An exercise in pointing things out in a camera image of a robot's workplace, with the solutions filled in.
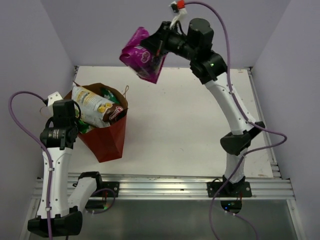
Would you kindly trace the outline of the brown yellow chips bag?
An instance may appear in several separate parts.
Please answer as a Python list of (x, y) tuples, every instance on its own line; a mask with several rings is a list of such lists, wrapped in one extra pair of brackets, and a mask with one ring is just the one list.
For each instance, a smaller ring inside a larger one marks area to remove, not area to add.
[(125, 108), (108, 98), (82, 86), (74, 86), (71, 99), (80, 107), (80, 120), (96, 128), (106, 128), (115, 123)]

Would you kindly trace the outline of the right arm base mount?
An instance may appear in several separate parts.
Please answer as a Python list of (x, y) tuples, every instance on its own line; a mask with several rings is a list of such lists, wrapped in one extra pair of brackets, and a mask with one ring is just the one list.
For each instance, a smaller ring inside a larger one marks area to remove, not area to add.
[[(224, 182), (218, 178), (207, 182), (206, 185), (208, 197), (212, 198), (223, 185), (223, 183)], [(218, 198), (251, 198), (252, 196), (253, 194), (250, 183), (243, 179), (237, 183), (228, 182), (217, 195)]]

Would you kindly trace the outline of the green white chips bag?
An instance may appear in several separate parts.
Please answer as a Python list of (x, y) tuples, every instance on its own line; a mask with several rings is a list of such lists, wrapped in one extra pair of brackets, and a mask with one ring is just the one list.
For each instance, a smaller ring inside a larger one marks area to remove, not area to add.
[(82, 120), (78, 121), (78, 131), (81, 134), (86, 134), (92, 130), (96, 129), (95, 126), (92, 126), (88, 123), (83, 122)]

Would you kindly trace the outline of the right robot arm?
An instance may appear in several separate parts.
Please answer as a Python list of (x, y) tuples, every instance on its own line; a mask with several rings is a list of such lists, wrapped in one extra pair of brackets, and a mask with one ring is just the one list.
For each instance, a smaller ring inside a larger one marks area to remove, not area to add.
[(176, 54), (190, 62), (192, 73), (214, 96), (230, 127), (230, 132), (220, 139), (226, 152), (226, 169), (222, 177), (223, 192), (235, 196), (245, 183), (244, 160), (252, 140), (258, 136), (265, 124), (250, 116), (246, 120), (242, 112), (246, 107), (242, 102), (235, 103), (238, 96), (231, 83), (228, 83), (227, 65), (223, 58), (212, 50), (214, 30), (203, 18), (194, 18), (189, 22), (187, 34), (179, 33), (171, 22), (164, 21), (152, 35), (140, 44), (156, 57), (168, 53)]

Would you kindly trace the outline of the dark green snack bag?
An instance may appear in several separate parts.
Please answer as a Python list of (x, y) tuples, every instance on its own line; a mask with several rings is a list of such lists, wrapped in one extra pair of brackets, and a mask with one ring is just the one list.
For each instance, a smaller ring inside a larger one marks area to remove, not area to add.
[(107, 88), (101, 87), (100, 91), (101, 91), (101, 96), (104, 97), (105, 99), (107, 99), (107, 100), (109, 100), (109, 101), (111, 101), (113, 103), (120, 104), (120, 102), (117, 99), (117, 97), (110, 90), (108, 90)]

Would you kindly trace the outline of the purple candy bag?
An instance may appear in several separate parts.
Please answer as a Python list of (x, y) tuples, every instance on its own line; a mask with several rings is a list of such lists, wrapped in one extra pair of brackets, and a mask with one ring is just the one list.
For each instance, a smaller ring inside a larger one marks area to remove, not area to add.
[(149, 36), (144, 27), (138, 27), (122, 49), (119, 60), (132, 69), (140, 79), (156, 84), (167, 56), (155, 56), (141, 46), (141, 41)]

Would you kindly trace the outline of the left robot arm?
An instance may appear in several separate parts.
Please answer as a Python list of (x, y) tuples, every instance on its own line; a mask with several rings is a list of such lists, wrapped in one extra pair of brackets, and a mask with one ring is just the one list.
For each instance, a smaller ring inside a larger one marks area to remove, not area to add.
[(68, 170), (78, 135), (79, 105), (71, 99), (52, 104), (53, 116), (47, 121), (39, 140), (44, 148), (42, 194), (36, 217), (27, 229), (42, 238), (76, 236), (83, 224), (83, 211), (91, 196), (103, 193), (99, 172), (83, 172), (68, 195)]

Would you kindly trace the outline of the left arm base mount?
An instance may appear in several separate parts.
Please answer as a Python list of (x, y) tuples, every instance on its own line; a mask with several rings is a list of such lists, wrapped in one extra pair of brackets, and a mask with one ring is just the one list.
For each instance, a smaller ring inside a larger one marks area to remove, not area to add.
[[(115, 197), (119, 196), (120, 191), (120, 183), (118, 181), (103, 181), (101, 185), (101, 189), (110, 189), (115, 193)], [(99, 193), (96, 193), (95, 197), (102, 197), (103, 199), (113, 198), (114, 195), (110, 190), (104, 190)]]

